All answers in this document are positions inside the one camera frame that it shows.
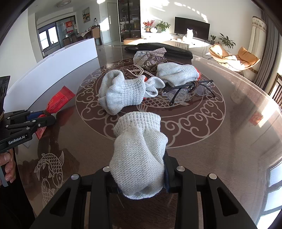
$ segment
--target white door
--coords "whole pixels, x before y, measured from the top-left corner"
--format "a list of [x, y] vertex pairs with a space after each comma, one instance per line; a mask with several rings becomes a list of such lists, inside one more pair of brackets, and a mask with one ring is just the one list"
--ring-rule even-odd
[[120, 30], [118, 27], [118, 7], [116, 3], [108, 3], [108, 15], [110, 24], [111, 40], [120, 39]]

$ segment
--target human hand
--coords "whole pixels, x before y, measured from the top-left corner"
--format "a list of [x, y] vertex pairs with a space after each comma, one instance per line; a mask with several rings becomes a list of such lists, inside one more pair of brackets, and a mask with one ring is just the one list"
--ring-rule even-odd
[[10, 183], [16, 179], [16, 163], [14, 160], [14, 152], [13, 149], [10, 149], [8, 153], [0, 154], [0, 166], [5, 165], [5, 179]]

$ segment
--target white knit glove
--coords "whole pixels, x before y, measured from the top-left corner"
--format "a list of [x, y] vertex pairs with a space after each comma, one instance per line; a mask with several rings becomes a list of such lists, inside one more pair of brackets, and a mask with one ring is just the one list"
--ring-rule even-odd
[[108, 114], [116, 115], [125, 106], [139, 105], [144, 97], [156, 97], [157, 88], [165, 86], [157, 77], [146, 82], [144, 79], [145, 76], [141, 75], [137, 79], [125, 80], [121, 71], [109, 71], [102, 80], [98, 102]]
[[190, 64], [180, 65], [177, 63], [163, 63], [158, 65], [157, 77], [172, 87], [198, 80], [200, 72]]
[[160, 132], [160, 116], [130, 112], [114, 127], [116, 140], [111, 174], [130, 199], [156, 195], [164, 186], [164, 151], [168, 138]]

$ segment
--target round dining table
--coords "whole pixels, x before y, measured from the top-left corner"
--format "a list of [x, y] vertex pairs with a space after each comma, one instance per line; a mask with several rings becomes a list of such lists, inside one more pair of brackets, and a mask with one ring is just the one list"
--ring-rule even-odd
[[[282, 208], [280, 107], [252, 82], [213, 60], [166, 56], [167, 62], [192, 64], [201, 72], [201, 79], [213, 80], [215, 97], [193, 96], [169, 106], [169, 100], [159, 94], [111, 116], [98, 103], [97, 95], [108, 71], [118, 69], [126, 77], [126, 69], [132, 69], [134, 53], [124, 48], [98, 46], [98, 58], [63, 77], [29, 108], [46, 109], [63, 86], [75, 94], [54, 114], [55, 124], [40, 139], [34, 134], [16, 149], [21, 181], [35, 214], [39, 215], [72, 174], [85, 176], [108, 166], [114, 152], [115, 124], [124, 114], [140, 111], [161, 117], [167, 152], [179, 165], [199, 175], [216, 174], [258, 228], [267, 229]], [[113, 228], [174, 228], [176, 208], [177, 195], [165, 189], [141, 200], [110, 195]], [[202, 209], [195, 210], [203, 228]], [[86, 210], [85, 228], [88, 214]]]

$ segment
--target black eyeglass frame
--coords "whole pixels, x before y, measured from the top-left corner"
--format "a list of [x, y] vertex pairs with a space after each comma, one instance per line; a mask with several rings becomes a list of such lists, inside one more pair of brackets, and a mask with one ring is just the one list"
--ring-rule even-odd
[[[204, 86], [205, 88], [207, 88], [211, 92], [211, 94], [215, 97], [215, 94], [206, 85], [204, 85], [204, 83], [213, 83], [213, 80], [201, 80], [201, 81], [198, 81], [198, 83], [199, 83], [199, 86], [201, 85], [201, 86]], [[180, 90], [184, 87], [189, 87], [189, 86], [191, 86], [191, 91], [194, 91], [198, 87], [195, 81], [191, 81], [191, 82], [188, 82], [188, 83], [183, 84], [183, 85], [165, 88], [163, 90], [163, 92], [169, 92], [169, 91], [178, 89], [178, 91], [175, 93], [175, 95], [171, 99], [169, 106], [172, 106], [174, 104], [175, 98], [177, 97]]]

